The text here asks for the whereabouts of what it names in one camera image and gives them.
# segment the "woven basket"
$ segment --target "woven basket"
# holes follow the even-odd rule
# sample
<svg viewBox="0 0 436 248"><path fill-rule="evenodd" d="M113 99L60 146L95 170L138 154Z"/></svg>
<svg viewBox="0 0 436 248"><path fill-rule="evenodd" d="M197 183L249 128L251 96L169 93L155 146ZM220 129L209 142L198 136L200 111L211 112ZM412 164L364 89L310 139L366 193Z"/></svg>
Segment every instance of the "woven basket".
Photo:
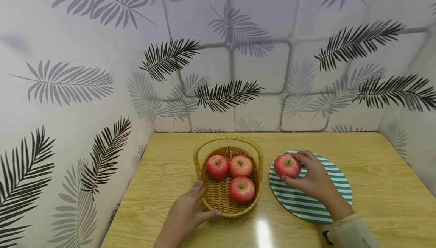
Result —
<svg viewBox="0 0 436 248"><path fill-rule="evenodd" d="M258 162L256 162L253 156L250 153L248 153L246 150L243 150L242 148L238 148L238 147L226 146L226 147L218 148L212 151L211 153L209 153L204 159L203 165L200 166L198 162L198 153L200 149L203 148L205 145L209 144L210 142L224 140L224 139L241 141L255 148L255 150L258 153ZM240 205L233 202L229 194L230 182L233 179L230 173L227 175L226 179L220 179L220 180L212 179L209 176L209 174L206 171L206 162L210 157L217 154L225 156L229 161L237 155L247 156L252 161L253 173L250 176L250 179L253 181L256 188L256 195L253 202L246 205ZM252 208L258 202L260 197L261 182L262 182L263 152L260 146L253 140L242 136L213 137L198 145L198 147L195 149L193 153L193 163L195 165L197 177L199 180L203 181L204 189L206 189L202 198L204 204L206 205L207 208L209 208L209 210L219 209L222 213L221 218L227 220L238 219L244 216L245 214L247 214L250 210L252 210Z"/></svg>

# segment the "sleeve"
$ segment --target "sleeve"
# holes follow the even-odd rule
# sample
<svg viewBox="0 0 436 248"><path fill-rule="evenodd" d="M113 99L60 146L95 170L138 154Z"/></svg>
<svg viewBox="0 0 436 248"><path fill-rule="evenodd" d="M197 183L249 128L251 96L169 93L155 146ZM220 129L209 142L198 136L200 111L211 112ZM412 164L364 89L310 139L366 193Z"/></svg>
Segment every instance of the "sleeve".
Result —
<svg viewBox="0 0 436 248"><path fill-rule="evenodd" d="M368 226L356 214L334 221L327 236L335 248L380 248Z"/></svg>

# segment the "table surface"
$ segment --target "table surface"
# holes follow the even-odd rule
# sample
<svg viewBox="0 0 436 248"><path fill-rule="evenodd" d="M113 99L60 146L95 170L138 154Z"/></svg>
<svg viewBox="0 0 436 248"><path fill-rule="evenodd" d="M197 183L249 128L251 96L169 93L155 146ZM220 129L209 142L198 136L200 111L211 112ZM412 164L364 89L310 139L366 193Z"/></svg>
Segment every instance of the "table surface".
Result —
<svg viewBox="0 0 436 248"><path fill-rule="evenodd" d="M353 208L382 247L435 247L436 199L381 134L239 134L254 139L263 149L261 197L241 219L200 225L183 247L324 247L324 228L293 216L269 187L270 164L279 154L295 149L320 154L342 170L352 186ZM194 148L218 135L155 133L101 247L152 247L170 206L197 179ZM243 147L257 156L242 142L222 140L200 151L200 163L207 153L223 145Z"/></svg>

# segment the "wall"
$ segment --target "wall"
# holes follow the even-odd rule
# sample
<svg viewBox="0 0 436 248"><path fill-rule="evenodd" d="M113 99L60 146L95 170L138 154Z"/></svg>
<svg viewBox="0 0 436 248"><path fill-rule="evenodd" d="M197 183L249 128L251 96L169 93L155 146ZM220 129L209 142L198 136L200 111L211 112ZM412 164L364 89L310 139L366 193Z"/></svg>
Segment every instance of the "wall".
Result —
<svg viewBox="0 0 436 248"><path fill-rule="evenodd" d="M0 247L98 247L155 131L379 131L436 194L436 0L0 1Z"/></svg>

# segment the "apple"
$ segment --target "apple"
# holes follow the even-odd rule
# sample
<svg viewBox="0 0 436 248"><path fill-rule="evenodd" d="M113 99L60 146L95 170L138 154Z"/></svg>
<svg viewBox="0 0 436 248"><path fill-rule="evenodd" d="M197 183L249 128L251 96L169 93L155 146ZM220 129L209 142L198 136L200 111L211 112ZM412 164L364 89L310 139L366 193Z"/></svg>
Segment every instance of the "apple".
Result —
<svg viewBox="0 0 436 248"><path fill-rule="evenodd" d="M233 177L250 176L253 171L253 163L247 156L237 155L230 160L230 173Z"/></svg>
<svg viewBox="0 0 436 248"><path fill-rule="evenodd" d="M229 173L229 160L222 155L214 155L207 160L206 171L213 179L224 179Z"/></svg>
<svg viewBox="0 0 436 248"><path fill-rule="evenodd" d="M281 154L274 161L274 171L277 176L288 176L289 178L296 179L300 172L301 166L299 161L290 154Z"/></svg>
<svg viewBox="0 0 436 248"><path fill-rule="evenodd" d="M230 182L230 197L239 204L247 204L253 201L256 188L249 177L238 176Z"/></svg>

